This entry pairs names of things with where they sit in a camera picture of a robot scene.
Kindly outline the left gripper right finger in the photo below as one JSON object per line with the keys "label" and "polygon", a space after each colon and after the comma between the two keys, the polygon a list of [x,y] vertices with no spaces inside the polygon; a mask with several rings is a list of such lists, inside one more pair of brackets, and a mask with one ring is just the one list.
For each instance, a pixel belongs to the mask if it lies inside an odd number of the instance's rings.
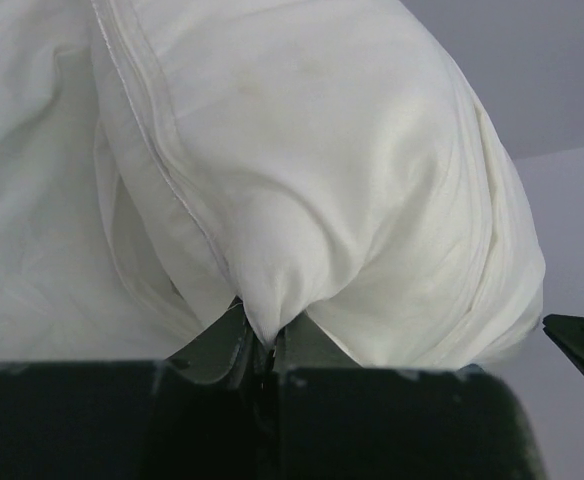
{"label": "left gripper right finger", "polygon": [[527,416],[509,387],[467,370],[363,368],[312,321],[280,334],[282,479],[542,479]]}

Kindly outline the white pillow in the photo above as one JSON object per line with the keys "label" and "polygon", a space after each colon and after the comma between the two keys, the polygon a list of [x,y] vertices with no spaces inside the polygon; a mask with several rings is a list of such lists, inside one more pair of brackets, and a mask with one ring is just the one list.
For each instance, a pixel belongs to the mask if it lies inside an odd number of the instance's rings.
{"label": "white pillow", "polygon": [[462,71],[398,1],[95,1],[118,273],[191,338],[243,303],[355,362],[457,369],[536,327],[545,262]]}

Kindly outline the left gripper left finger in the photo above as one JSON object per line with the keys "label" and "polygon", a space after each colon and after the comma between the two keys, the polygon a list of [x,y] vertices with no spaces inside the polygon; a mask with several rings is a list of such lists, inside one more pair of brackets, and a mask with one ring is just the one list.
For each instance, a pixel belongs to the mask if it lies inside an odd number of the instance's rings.
{"label": "left gripper left finger", "polygon": [[256,340],[234,307],[165,360],[0,362],[0,479],[254,479]]}

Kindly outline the blue white plush pillowcase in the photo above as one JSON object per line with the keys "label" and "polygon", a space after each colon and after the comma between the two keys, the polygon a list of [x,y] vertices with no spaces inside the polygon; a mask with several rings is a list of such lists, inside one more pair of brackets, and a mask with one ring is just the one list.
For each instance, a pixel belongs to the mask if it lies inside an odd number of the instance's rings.
{"label": "blue white plush pillowcase", "polygon": [[100,125],[87,1],[0,1],[0,360],[166,357],[233,292],[154,235]]}

